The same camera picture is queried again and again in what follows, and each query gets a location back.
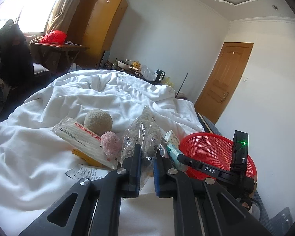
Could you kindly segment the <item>clear plastic bag with towel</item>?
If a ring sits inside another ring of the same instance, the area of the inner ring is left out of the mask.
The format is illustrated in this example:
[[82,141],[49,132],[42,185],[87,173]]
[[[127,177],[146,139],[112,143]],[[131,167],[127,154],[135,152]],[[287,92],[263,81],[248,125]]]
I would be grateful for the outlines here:
[[156,124],[154,114],[148,106],[145,106],[141,115],[126,130],[120,155],[120,162],[123,163],[126,158],[134,154],[136,144],[141,146],[140,188],[143,188],[148,177],[152,175],[153,160],[160,147],[161,139],[162,133],[160,127]]

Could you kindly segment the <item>green white sachet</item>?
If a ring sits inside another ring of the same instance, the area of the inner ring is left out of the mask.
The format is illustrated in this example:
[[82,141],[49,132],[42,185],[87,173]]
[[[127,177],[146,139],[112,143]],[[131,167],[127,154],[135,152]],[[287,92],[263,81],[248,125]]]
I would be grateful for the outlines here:
[[182,155],[183,153],[175,145],[168,143],[166,146],[166,150],[176,166],[183,165],[181,162],[178,161],[178,156]]

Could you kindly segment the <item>red plastic mesh basket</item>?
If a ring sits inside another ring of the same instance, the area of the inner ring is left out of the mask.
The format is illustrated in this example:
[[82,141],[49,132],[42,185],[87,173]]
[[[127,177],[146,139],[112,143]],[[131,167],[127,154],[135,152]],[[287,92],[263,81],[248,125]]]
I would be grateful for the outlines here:
[[[189,158],[229,171],[232,144],[233,140],[229,140],[226,137],[213,133],[199,132],[192,133],[183,138],[180,142],[179,150]],[[187,169],[187,174],[199,180],[204,180],[210,176],[191,167]]]

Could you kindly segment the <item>white tissue pack lemon print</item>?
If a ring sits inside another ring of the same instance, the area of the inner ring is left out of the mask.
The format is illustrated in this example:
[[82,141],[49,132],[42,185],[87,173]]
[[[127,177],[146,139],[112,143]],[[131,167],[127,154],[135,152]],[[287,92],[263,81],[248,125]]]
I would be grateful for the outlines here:
[[175,133],[172,130],[168,131],[165,134],[164,140],[167,143],[170,143],[170,144],[176,146],[176,148],[179,148],[179,146],[180,146],[180,140],[178,139],[178,137],[175,135]]

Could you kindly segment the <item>white paper leaflet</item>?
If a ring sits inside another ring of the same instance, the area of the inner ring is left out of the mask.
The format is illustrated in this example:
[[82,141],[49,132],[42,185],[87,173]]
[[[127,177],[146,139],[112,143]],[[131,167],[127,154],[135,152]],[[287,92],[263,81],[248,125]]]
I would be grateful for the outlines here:
[[73,169],[70,169],[65,175],[73,180],[80,180],[82,178],[89,178],[91,181],[104,178],[110,170],[88,166],[83,164],[77,164]]

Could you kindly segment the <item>yellow packet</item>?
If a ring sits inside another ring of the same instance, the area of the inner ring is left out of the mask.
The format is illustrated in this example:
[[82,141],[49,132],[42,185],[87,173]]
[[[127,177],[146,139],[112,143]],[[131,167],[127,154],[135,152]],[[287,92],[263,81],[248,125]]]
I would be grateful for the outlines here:
[[78,149],[73,149],[72,153],[78,157],[80,157],[81,159],[83,159],[87,164],[89,164],[90,166],[95,166],[95,167],[99,167],[99,168],[103,168],[103,165],[94,160],[93,158],[91,158],[90,156],[84,154],[83,152],[81,152]]

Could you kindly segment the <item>pink plush bear in bag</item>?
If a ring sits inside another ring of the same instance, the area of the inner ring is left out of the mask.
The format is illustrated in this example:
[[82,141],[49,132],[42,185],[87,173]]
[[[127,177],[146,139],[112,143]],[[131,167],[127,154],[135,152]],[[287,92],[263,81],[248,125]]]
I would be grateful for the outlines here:
[[117,134],[112,131],[105,132],[102,135],[100,144],[109,160],[116,158],[121,150],[121,140]]

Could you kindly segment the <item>grey red cardboard box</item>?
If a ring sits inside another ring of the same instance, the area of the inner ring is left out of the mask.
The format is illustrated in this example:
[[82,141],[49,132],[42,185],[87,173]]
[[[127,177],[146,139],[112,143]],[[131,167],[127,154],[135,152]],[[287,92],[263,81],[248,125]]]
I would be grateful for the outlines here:
[[105,155],[100,144],[101,138],[73,118],[65,117],[51,131],[73,146],[73,149],[78,149],[100,162],[103,168],[117,168],[118,161],[115,158],[109,160]]

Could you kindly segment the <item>white duvet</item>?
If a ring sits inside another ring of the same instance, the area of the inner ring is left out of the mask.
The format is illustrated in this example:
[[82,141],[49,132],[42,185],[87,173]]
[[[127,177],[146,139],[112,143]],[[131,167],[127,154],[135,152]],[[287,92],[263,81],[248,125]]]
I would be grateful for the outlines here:
[[112,131],[122,134],[148,107],[163,133],[183,138],[201,132],[193,103],[114,70],[64,74],[37,91],[0,122],[0,227],[20,234],[73,184],[66,173],[79,161],[69,143],[52,132],[70,117],[97,135],[105,131],[95,110],[108,113]]

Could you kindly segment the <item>yellow plastic bag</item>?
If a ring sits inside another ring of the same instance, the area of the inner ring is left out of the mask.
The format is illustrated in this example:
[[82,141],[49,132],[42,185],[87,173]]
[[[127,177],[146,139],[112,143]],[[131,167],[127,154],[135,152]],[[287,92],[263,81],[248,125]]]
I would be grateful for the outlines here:
[[174,83],[171,81],[169,77],[165,77],[162,81],[164,85],[168,85],[170,87],[174,87]]

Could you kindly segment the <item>beige fluffy ball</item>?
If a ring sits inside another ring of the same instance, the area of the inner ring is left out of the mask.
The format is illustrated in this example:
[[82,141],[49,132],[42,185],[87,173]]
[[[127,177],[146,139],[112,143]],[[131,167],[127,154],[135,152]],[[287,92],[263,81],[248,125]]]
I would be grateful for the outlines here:
[[98,136],[102,136],[105,132],[111,131],[112,126],[112,117],[104,110],[93,109],[85,116],[84,127]]

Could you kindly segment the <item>black electric kettle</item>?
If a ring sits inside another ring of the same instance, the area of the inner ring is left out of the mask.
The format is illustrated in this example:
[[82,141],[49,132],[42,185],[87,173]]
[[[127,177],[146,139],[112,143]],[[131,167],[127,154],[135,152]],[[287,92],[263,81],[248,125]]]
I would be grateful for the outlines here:
[[156,76],[156,78],[155,78],[154,81],[155,81],[156,83],[161,83],[161,82],[163,81],[163,79],[165,78],[165,75],[166,75],[166,73],[165,73],[164,71],[158,69],[158,70],[155,72],[155,76]]

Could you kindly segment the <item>wooden door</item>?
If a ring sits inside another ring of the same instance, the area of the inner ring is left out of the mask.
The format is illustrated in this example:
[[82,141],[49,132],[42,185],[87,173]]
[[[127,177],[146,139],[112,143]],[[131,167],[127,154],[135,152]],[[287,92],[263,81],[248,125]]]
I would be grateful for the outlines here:
[[245,71],[253,43],[225,42],[196,103],[197,113],[216,123]]

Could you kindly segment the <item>white cooking pot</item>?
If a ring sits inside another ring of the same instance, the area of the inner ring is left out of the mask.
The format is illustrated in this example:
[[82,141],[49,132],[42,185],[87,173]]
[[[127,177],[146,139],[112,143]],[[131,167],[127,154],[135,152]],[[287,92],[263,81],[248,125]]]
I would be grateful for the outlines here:
[[135,70],[135,71],[140,71],[140,66],[134,66],[133,64],[133,60],[129,60],[129,59],[126,59],[125,61],[123,60],[118,60],[118,67],[121,68],[121,69],[124,69],[124,70]]

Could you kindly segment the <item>dark wooden desk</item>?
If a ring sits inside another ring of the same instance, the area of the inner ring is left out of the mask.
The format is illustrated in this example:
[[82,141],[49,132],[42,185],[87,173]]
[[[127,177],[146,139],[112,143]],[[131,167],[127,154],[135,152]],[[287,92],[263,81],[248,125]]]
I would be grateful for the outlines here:
[[65,74],[82,51],[89,47],[76,44],[33,43],[37,51],[38,62],[53,74]]

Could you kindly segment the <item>black clothes pile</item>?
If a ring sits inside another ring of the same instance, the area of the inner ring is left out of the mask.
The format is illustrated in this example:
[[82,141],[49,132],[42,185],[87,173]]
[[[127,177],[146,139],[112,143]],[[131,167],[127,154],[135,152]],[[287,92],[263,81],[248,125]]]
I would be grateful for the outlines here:
[[24,89],[34,80],[33,59],[18,24],[9,19],[0,29],[0,106],[5,91]]

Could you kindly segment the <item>wooden wardrobe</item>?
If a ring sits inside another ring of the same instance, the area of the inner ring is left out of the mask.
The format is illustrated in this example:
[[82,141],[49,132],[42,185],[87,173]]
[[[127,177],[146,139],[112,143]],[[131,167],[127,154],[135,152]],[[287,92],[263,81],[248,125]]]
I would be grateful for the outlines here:
[[99,67],[127,8],[126,0],[80,0],[67,31],[67,40],[88,48],[79,53],[78,65]]

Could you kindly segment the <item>red cap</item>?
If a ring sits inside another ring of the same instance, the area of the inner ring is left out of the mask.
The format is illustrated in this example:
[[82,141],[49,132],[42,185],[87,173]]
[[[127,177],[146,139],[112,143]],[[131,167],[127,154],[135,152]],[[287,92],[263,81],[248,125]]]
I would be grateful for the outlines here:
[[63,45],[66,37],[67,34],[65,34],[64,32],[60,30],[55,30],[43,36],[40,43]]

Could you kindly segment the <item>beige curtain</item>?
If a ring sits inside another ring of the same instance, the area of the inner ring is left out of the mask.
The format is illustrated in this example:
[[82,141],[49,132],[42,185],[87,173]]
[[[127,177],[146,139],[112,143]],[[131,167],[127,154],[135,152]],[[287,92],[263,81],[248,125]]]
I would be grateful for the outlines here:
[[56,0],[47,22],[46,34],[54,30],[67,32],[80,1]]

